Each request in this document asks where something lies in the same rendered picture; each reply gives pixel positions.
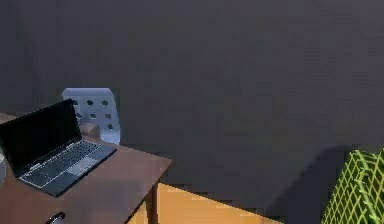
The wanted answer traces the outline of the brown wooden table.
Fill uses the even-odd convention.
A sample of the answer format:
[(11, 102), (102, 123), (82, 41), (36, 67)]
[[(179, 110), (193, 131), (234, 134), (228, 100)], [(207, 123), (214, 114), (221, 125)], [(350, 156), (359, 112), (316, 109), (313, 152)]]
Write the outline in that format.
[(172, 161), (118, 145), (116, 152), (61, 197), (19, 182), (11, 170), (0, 183), (0, 224), (45, 224), (64, 212), (65, 224), (128, 224), (141, 205), (159, 224), (157, 187)]

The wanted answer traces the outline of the black open laptop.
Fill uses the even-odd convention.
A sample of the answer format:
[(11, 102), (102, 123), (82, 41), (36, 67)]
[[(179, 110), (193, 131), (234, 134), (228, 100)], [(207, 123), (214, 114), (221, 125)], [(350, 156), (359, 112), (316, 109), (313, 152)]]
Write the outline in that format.
[(16, 179), (55, 198), (116, 152), (82, 137), (71, 99), (0, 124), (0, 148)]

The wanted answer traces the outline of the green lattice basket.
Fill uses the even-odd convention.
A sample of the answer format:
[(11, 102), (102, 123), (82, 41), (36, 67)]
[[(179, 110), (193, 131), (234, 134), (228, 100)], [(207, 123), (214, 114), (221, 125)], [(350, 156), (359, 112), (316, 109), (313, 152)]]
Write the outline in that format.
[(384, 148), (349, 153), (321, 224), (384, 224)]

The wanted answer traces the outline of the pale blue perforated chair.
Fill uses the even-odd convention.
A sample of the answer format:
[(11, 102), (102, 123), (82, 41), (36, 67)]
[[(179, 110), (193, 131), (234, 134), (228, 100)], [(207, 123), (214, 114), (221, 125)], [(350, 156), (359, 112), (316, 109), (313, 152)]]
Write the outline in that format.
[(121, 127), (113, 92), (110, 88), (66, 88), (64, 99), (74, 101), (74, 109), (79, 126), (95, 123), (99, 126), (101, 140), (120, 144)]

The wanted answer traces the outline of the small brown box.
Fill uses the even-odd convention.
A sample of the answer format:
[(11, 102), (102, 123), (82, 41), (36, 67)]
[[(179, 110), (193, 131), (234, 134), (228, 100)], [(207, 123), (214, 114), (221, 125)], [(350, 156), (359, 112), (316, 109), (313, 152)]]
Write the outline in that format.
[(90, 123), (90, 122), (83, 123), (79, 126), (79, 128), (82, 135), (95, 138), (95, 139), (100, 138), (99, 126), (95, 123)]

